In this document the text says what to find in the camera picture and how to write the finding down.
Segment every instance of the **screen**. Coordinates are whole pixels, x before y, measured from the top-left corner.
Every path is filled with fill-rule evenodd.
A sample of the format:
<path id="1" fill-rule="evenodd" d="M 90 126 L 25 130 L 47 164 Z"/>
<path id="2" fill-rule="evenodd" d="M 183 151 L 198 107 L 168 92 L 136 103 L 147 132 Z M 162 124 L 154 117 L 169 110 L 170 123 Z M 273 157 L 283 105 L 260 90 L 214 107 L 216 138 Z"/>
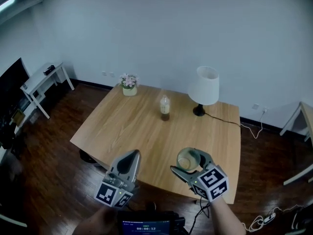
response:
<path id="1" fill-rule="evenodd" d="M 123 221 L 122 228 L 124 235 L 169 235 L 170 221 Z"/>

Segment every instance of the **white cable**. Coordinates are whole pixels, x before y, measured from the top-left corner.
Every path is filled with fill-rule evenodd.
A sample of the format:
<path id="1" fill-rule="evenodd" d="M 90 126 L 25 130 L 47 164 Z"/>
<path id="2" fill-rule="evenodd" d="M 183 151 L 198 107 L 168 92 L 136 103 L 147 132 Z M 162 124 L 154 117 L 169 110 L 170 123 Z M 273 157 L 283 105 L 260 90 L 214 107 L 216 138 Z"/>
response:
<path id="1" fill-rule="evenodd" d="M 285 209 L 285 210 L 281 210 L 279 207 L 275 207 L 275 208 L 273 209 L 273 211 L 272 211 L 272 215 L 274 214 L 274 211 L 275 211 L 276 209 L 280 210 L 281 212 L 285 212 L 285 211 L 292 210 L 292 209 L 295 208 L 295 207 L 304 207 L 304 206 L 295 205 L 295 206 L 293 206 L 293 207 L 291 207 L 291 208 L 288 208 L 288 209 Z M 263 219 L 262 216 L 257 216 L 257 217 L 254 219 L 254 221 L 251 223 L 251 225 L 249 226 L 248 229 L 246 228 L 246 224 L 245 224 L 245 223 L 242 223 L 242 224 L 244 225 L 244 228 L 246 229 L 246 231 L 248 231 L 248 232 L 250 232 L 250 233 L 253 233 L 253 232 L 256 232 L 256 231 L 262 229 L 263 226 L 265 226 L 265 225 L 268 224 L 268 223 L 264 224 L 264 223 L 263 223 L 263 220 L 264 220 L 264 219 Z M 257 224 L 259 225 L 258 228 L 253 228 L 253 225 L 254 225 L 255 223 L 257 223 Z"/>
<path id="2" fill-rule="evenodd" d="M 262 116 L 260 117 L 260 120 L 259 120 L 260 122 L 261 122 L 261 119 L 264 116 L 264 114 L 265 114 L 265 112 L 263 112 Z M 259 132 L 258 132 L 258 134 L 256 136 L 253 134 L 252 130 L 248 126 L 245 126 L 242 123 L 240 125 L 242 125 L 244 128 L 248 128 L 250 130 L 251 134 L 253 135 L 254 139 L 257 139 L 259 134 L 260 134 L 260 132 L 263 130 L 262 122 L 261 122 L 261 129 L 259 130 Z"/>

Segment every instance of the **white table lamp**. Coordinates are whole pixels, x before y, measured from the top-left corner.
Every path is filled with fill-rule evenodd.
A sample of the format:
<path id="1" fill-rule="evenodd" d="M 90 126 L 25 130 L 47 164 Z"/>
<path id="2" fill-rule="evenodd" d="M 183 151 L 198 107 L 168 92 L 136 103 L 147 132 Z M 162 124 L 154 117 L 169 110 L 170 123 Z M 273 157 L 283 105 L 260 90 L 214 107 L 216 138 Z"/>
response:
<path id="1" fill-rule="evenodd" d="M 198 103 L 193 109 L 193 113 L 197 116 L 203 116 L 205 110 L 203 105 L 212 105 L 219 100 L 220 78 L 218 72 L 206 66 L 197 68 L 197 78 L 190 84 L 188 88 L 189 97 Z"/>

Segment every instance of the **white pot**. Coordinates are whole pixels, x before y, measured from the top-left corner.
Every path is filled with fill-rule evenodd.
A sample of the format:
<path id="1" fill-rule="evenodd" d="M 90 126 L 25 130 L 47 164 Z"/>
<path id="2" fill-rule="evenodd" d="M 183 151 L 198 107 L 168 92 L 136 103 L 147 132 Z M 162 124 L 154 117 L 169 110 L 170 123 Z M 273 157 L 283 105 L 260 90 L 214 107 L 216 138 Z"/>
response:
<path id="1" fill-rule="evenodd" d="M 123 94 L 125 96 L 135 96 L 137 94 L 137 87 L 134 86 L 131 89 L 125 89 L 123 88 Z"/>

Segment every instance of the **wooden floor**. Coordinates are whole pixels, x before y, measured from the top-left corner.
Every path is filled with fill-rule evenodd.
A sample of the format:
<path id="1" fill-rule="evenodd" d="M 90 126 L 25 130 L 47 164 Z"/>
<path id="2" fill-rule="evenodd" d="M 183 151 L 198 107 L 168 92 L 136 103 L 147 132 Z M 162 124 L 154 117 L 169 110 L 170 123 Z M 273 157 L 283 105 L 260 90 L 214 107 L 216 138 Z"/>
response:
<path id="1" fill-rule="evenodd" d="M 22 154 L 23 208 L 29 234 L 71 234 L 83 219 L 100 208 L 93 194 L 104 171 L 82 161 L 79 149 L 69 140 L 107 93 L 82 84 L 74 91 L 66 85 L 53 86 L 44 105 L 51 118 L 46 119 L 36 110 L 34 123 L 24 126 L 27 149 Z M 311 175 L 285 187 L 282 183 L 313 163 L 312 151 L 310 140 L 304 143 L 267 130 L 255 140 L 248 129 L 242 128 L 239 182 L 235 204 L 231 206 L 239 219 L 249 226 L 257 215 L 276 206 L 285 209 L 309 204 L 313 184 L 305 179 Z M 200 209 L 193 199 L 141 184 L 130 206 L 143 209 L 147 201 L 155 201 L 159 211 L 172 210 L 184 216 L 187 230 Z M 284 234 L 289 226 L 278 217 L 255 234 Z M 200 215 L 192 234 L 214 234 L 211 220 Z"/>

